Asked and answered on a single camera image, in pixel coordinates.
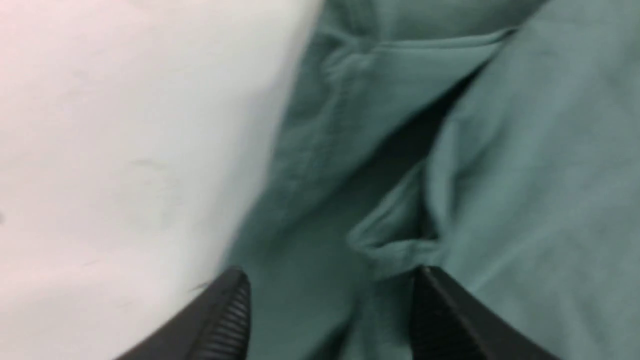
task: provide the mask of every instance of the green cloth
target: green cloth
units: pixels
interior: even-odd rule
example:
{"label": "green cloth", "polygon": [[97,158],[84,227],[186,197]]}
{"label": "green cloth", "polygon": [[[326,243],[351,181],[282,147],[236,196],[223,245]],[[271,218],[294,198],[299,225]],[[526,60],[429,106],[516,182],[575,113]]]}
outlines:
{"label": "green cloth", "polygon": [[410,360],[417,265],[562,359],[639,358],[639,100],[638,0],[327,0],[229,254],[249,359]]}

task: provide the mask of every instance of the white surface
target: white surface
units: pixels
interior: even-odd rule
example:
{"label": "white surface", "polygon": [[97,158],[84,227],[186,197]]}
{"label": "white surface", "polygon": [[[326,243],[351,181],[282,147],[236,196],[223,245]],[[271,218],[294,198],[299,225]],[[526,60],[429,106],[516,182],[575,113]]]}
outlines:
{"label": "white surface", "polygon": [[0,359],[110,360],[210,280],[316,7],[0,2]]}

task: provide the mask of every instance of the clip jaw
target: clip jaw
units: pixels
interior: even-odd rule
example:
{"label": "clip jaw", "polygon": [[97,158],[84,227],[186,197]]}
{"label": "clip jaw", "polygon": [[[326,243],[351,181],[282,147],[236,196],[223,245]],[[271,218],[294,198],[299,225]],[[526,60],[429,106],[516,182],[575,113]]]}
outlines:
{"label": "clip jaw", "polygon": [[437,267],[415,271],[410,337],[414,360],[557,360]]}
{"label": "clip jaw", "polygon": [[245,360],[250,326],[249,280],[242,270],[230,268],[118,360]]}

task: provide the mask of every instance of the green fabric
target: green fabric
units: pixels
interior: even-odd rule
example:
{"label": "green fabric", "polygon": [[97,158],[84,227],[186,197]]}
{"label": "green fabric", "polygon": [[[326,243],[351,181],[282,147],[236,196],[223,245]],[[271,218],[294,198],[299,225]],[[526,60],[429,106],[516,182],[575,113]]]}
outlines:
{"label": "green fabric", "polygon": [[229,254],[249,358],[410,360],[437,265],[563,359],[637,359],[640,2],[416,3],[325,4]]}

